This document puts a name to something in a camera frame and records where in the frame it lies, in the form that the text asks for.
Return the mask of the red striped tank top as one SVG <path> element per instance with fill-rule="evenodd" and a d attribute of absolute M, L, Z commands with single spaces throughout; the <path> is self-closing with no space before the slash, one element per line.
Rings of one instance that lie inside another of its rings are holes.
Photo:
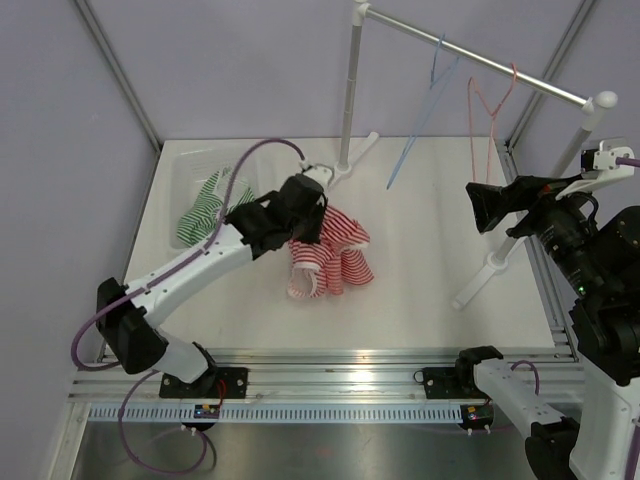
<path fill-rule="evenodd" d="M 288 243 L 287 294 L 294 299 L 316 299 L 342 295 L 345 286 L 370 284 L 375 276 L 364 255 L 369 244 L 370 235 L 357 220 L 328 206 L 318 243 Z"/>

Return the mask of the green striped tank top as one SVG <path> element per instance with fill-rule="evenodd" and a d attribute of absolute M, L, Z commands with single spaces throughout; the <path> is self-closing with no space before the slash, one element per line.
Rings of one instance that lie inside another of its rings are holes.
<path fill-rule="evenodd" d="M 212 174 L 203 184 L 196 196 L 194 204 L 182 215 L 176 227 L 177 239 L 187 247 L 191 247 L 215 229 L 221 218 L 222 209 L 232 168 L 224 167 Z M 255 199 L 254 189 L 244 177 L 237 177 L 233 183 L 226 213 L 231 213 L 239 205 Z"/>

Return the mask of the pink wire hanger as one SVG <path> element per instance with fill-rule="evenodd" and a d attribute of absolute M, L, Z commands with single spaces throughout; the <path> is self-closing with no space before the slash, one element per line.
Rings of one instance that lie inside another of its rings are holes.
<path fill-rule="evenodd" d="M 473 76 L 471 76 L 467 82 L 467 87 L 466 87 L 467 120 L 468 120 L 468 130 L 469 130 L 469 147 L 470 147 L 470 154 L 471 154 L 471 175 L 472 175 L 473 182 L 478 181 L 478 173 L 477 173 L 478 162 L 476 160 L 475 136 L 474 136 L 474 113 L 473 113 L 474 99 L 477 98 L 480 101 L 480 104 L 484 109 L 484 112 L 490 119 L 489 142 L 492 142 L 494 140 L 494 131 L 495 131 L 497 117 L 500 114 L 501 110 L 503 109 L 504 104 L 511 96 L 511 93 L 514 90 L 517 82 L 518 68 L 515 63 L 510 64 L 510 73 L 511 73 L 511 80 L 510 80 L 509 87 L 505 92 L 505 94 L 503 95 L 503 97 L 501 98 L 501 100 L 494 107 L 491 107 L 489 105 L 483 92 L 478 87 L 478 84 Z"/>

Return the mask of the blue wire hanger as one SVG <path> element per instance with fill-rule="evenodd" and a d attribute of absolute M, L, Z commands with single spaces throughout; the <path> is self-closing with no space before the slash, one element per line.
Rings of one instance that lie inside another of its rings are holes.
<path fill-rule="evenodd" d="M 443 49 L 444 40 L 446 34 L 443 33 L 436 43 L 435 51 L 432 57 L 432 64 L 430 69 L 429 84 L 423 96 L 423 100 L 420 106 L 420 110 L 413 123 L 411 134 L 408 136 L 401 154 L 389 176 L 386 184 L 386 189 L 390 190 L 402 168 L 407 160 L 416 140 L 423 135 L 427 124 L 433 115 L 436 106 L 446 91 L 451 78 L 456 73 L 459 58 L 455 57 L 442 71 L 437 70 L 438 55 Z"/>

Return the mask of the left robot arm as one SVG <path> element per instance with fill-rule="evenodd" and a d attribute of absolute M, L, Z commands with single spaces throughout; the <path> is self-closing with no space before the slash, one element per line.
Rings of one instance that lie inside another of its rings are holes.
<path fill-rule="evenodd" d="M 162 331 L 162 324 L 224 275 L 291 240 L 317 242 L 330 181 L 326 167 L 297 173 L 279 190 L 236 207 L 216 232 L 157 270 L 130 285 L 103 281 L 97 329 L 124 371 L 156 370 L 179 380 L 191 396 L 208 396 L 216 385 L 215 361 L 199 344 Z"/>

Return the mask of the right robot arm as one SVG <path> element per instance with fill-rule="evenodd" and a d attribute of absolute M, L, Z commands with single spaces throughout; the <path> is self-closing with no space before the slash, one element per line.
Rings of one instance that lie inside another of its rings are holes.
<path fill-rule="evenodd" d="M 639 208 L 598 227 L 596 180 L 519 176 L 507 186 L 470 182 L 476 227 L 513 212 L 509 237 L 535 237 L 577 299 L 570 310 L 584 372 L 580 420 L 545 404 L 494 347 L 463 350 L 454 384 L 488 396 L 520 432 L 538 479 L 634 479 L 639 466 Z M 593 212 L 584 214 L 584 204 Z"/>

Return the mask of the clear plastic bin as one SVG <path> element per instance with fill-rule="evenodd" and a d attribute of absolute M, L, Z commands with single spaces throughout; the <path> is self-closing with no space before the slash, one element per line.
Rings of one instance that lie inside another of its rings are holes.
<path fill-rule="evenodd" d="M 194 204 L 202 184 L 216 171 L 224 167 L 232 168 L 223 206 L 227 207 L 233 183 L 237 177 L 244 177 L 249 181 L 254 189 L 255 199 L 261 195 L 255 156 L 243 163 L 238 174 L 233 173 L 245 151 L 246 149 L 238 144 L 227 144 L 181 153 L 172 161 L 168 194 L 168 235 L 172 249 L 178 251 L 188 248 L 177 239 L 177 222 Z"/>

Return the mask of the aluminium mounting rail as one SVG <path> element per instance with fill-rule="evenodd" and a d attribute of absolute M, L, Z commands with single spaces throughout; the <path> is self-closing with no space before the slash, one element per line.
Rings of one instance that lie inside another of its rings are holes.
<path fill-rule="evenodd" d="M 540 394 L 551 403 L 580 403 L 585 376 L 582 365 L 560 349 L 550 355 L 527 358 L 537 367 Z M 219 364 L 248 369 L 245 401 L 248 403 L 417 403 L 425 400 L 419 372 L 440 366 L 455 356 L 409 355 L 401 352 L 361 351 L 327 357 L 267 355 L 258 351 L 214 351 Z M 72 380 L 69 401 L 118 401 L 142 377 L 114 368 L 78 372 Z M 159 400 L 161 375 L 145 380 L 136 401 Z"/>

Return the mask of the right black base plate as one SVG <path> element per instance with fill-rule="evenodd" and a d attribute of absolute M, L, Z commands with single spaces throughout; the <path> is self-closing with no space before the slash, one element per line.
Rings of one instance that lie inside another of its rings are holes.
<path fill-rule="evenodd" d="M 429 400 L 459 400 L 468 397 L 454 367 L 424 367 L 413 373 Z"/>

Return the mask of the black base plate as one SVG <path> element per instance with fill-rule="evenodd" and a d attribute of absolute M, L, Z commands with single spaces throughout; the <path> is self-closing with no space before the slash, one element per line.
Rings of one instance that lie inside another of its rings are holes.
<path fill-rule="evenodd" d="M 163 399 L 245 399 L 248 380 L 249 369 L 245 367 L 219 367 L 213 377 L 207 377 L 192 384 L 164 374 L 159 397 Z"/>
<path fill-rule="evenodd" d="M 454 367 L 424 367 L 413 373 L 429 400 L 459 400 L 468 397 Z"/>

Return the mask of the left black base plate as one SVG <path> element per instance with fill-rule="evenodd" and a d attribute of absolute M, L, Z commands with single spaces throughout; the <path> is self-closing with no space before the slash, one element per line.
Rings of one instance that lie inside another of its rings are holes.
<path fill-rule="evenodd" d="M 248 380 L 249 369 L 245 367 L 219 367 L 213 377 L 207 377 L 192 384 L 164 374 L 159 397 L 163 399 L 245 399 Z"/>

